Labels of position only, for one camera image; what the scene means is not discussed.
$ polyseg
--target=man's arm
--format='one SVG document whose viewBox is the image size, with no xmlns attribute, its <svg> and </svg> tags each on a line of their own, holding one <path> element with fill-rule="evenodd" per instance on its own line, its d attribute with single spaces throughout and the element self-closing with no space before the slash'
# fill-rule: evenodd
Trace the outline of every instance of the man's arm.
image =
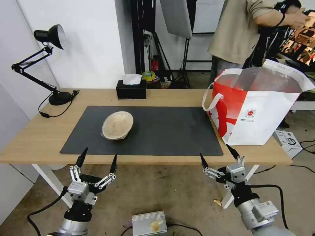
<svg viewBox="0 0 315 236">
<path fill-rule="evenodd" d="M 274 27 L 282 19 L 283 14 L 274 10 L 274 0 L 247 0 L 247 12 L 252 16 L 257 25 Z M 308 17 L 303 14 L 305 8 L 294 14 L 285 14 L 284 20 L 279 26 L 288 25 L 293 29 L 303 27 Z"/>
</svg>

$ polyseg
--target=black tissue box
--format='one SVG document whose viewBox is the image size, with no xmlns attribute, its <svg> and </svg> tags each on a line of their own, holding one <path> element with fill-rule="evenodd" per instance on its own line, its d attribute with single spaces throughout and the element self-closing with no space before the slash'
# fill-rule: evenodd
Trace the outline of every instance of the black tissue box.
<svg viewBox="0 0 315 236">
<path fill-rule="evenodd" d="M 141 80 L 138 85 L 125 85 L 122 80 L 118 80 L 116 91 L 118 99 L 145 99 L 147 84 Z"/>
</svg>

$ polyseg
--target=lamp base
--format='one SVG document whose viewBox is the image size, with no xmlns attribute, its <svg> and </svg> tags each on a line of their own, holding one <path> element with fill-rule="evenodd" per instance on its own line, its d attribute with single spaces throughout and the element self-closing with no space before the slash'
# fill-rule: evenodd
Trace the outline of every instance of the lamp base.
<svg viewBox="0 0 315 236">
<path fill-rule="evenodd" d="M 48 99 L 49 103 L 54 106 L 66 104 L 72 100 L 71 93 L 68 92 L 54 92 Z"/>
</svg>

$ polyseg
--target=beige shirt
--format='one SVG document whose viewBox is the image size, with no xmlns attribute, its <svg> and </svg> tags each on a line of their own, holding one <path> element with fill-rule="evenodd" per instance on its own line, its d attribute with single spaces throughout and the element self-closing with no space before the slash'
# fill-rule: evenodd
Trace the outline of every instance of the beige shirt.
<svg viewBox="0 0 315 236">
<path fill-rule="evenodd" d="M 253 19 L 271 11 L 276 0 L 225 0 L 208 52 L 229 62 L 243 64 L 258 39 Z"/>
</svg>

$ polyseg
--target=robotic arm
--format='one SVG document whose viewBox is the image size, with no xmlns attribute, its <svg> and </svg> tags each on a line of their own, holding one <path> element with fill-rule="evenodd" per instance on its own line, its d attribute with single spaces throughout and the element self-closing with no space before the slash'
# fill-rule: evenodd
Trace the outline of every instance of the robotic arm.
<svg viewBox="0 0 315 236">
<path fill-rule="evenodd" d="M 218 170 L 209 168 L 202 154 L 200 157 L 204 174 L 231 191 L 245 227 L 254 236 L 295 236 L 291 231 L 273 225 L 278 209 L 271 201 L 261 203 L 259 196 L 252 192 L 251 185 L 245 179 L 245 157 L 238 156 L 235 164 Z"/>
<path fill-rule="evenodd" d="M 91 221 L 92 207 L 97 201 L 96 194 L 104 191 L 116 179 L 117 155 L 115 155 L 110 173 L 104 178 L 99 178 L 81 173 L 88 148 L 78 157 L 75 166 L 70 166 L 72 182 L 68 187 L 72 207 L 65 212 L 64 220 L 57 232 L 48 236 L 81 236 L 88 232 L 88 223 Z"/>
</svg>

